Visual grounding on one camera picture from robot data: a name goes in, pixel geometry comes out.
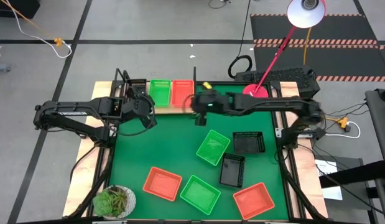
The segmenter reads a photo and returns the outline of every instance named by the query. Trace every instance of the red object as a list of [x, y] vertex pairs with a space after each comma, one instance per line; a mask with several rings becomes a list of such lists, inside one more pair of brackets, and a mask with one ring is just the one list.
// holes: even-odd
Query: red object
[[250, 84], [247, 87], [243, 89], [243, 94], [246, 95], [251, 95], [255, 98], [267, 98], [268, 97], [268, 92], [265, 87], [260, 86], [258, 91], [256, 91], [256, 84]]
[[143, 190], [173, 202], [179, 191], [182, 177], [158, 167], [152, 167]]
[[258, 183], [234, 194], [243, 220], [248, 220], [275, 207], [264, 183]]
[[[193, 94], [193, 80], [173, 80], [172, 83], [172, 105], [174, 107], [182, 107], [184, 100], [189, 95]], [[185, 107], [191, 105], [191, 99], [189, 98], [185, 102]]]
[[261, 87], [262, 83], [266, 79], [269, 71], [271, 71], [272, 67], [274, 66], [275, 62], [278, 60], [279, 56], [281, 56], [282, 52], [286, 49], [287, 44], [289, 43], [290, 38], [292, 37], [292, 34], [294, 33], [294, 30], [296, 30], [295, 26], [292, 26], [289, 33], [287, 34], [286, 38], [282, 41], [281, 46], [279, 46], [277, 53], [275, 54], [274, 59], [272, 59], [271, 64], [268, 66], [265, 74], [262, 76], [260, 82], [258, 85], [256, 85], [256, 89], [254, 92], [252, 92], [253, 95], [256, 94], [257, 91], [259, 91], [259, 88]]

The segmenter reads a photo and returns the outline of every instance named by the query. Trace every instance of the green tabletop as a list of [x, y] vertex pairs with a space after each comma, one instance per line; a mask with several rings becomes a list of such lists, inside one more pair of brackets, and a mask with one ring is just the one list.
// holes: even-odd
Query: green tabletop
[[[220, 92], [241, 93], [244, 86], [214, 86]], [[249, 116], [230, 117], [208, 114], [206, 126], [195, 126], [190, 114], [157, 115], [157, 125], [144, 134], [118, 136], [110, 184], [129, 187], [137, 197], [130, 219], [178, 220], [241, 220], [233, 194], [241, 189], [219, 184], [221, 161], [217, 166], [196, 155], [200, 144], [213, 129], [231, 139], [226, 153], [234, 153], [232, 133], [235, 131], [262, 131], [265, 153], [245, 155], [243, 188], [264, 182], [275, 208], [254, 220], [287, 220], [285, 194], [279, 164], [274, 159], [276, 151], [274, 126], [270, 112], [257, 112]], [[120, 125], [123, 133], [143, 129], [139, 120]], [[142, 190], [152, 166], [183, 177], [177, 198], [170, 202]], [[210, 215], [205, 215], [180, 198], [180, 193], [191, 175], [195, 175], [221, 192]]]

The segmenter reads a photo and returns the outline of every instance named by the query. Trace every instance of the desk lamp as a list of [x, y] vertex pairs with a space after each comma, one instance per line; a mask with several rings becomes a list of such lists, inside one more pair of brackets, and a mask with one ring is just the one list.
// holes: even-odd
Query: desk lamp
[[290, 37], [292, 37], [292, 34], [294, 33], [294, 30], [296, 30], [296, 27], [304, 29], [317, 25], [325, 16], [325, 11], [325, 0], [292, 0], [289, 3], [287, 8], [287, 18], [293, 26], [279, 46], [274, 59], [268, 66], [259, 84], [248, 85], [243, 90], [244, 94], [251, 95], [256, 98], [268, 97], [267, 90], [261, 85], [266, 79], [268, 73], [271, 71], [272, 66], [274, 66], [279, 56], [281, 56], [282, 52], [286, 49], [290, 41]]

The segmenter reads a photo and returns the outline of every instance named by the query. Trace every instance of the white paper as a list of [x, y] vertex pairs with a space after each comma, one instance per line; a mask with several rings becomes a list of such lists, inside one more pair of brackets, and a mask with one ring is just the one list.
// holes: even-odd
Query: white paper
[[[325, 174], [331, 174], [331, 173], [337, 172], [336, 162], [316, 159], [315, 163], [319, 167], [319, 169]], [[317, 171], [319, 176], [323, 175], [318, 169]], [[322, 193], [324, 198], [334, 199], [334, 200], [343, 200], [343, 197], [341, 196], [340, 187], [329, 187], [326, 189], [322, 189]]]

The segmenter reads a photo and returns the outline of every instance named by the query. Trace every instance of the white pot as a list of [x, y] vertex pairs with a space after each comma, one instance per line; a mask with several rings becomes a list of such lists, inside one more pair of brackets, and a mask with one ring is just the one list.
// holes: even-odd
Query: white pot
[[115, 219], [119, 219], [119, 218], [124, 218], [128, 215], [130, 215], [130, 213], [134, 210], [134, 208], [136, 207], [136, 203], [137, 203], [137, 200], [136, 200], [136, 195], [134, 194], [134, 192], [132, 190], [130, 190], [129, 188], [127, 187], [123, 187], [123, 186], [120, 186], [120, 185], [115, 185], [117, 188], [125, 191], [126, 195], [127, 195], [127, 198], [126, 198], [126, 208], [124, 209], [124, 212], [122, 212], [120, 215], [118, 215], [117, 217], [109, 217], [109, 216], [104, 216], [105, 219], [108, 219], [108, 220], [115, 220]]

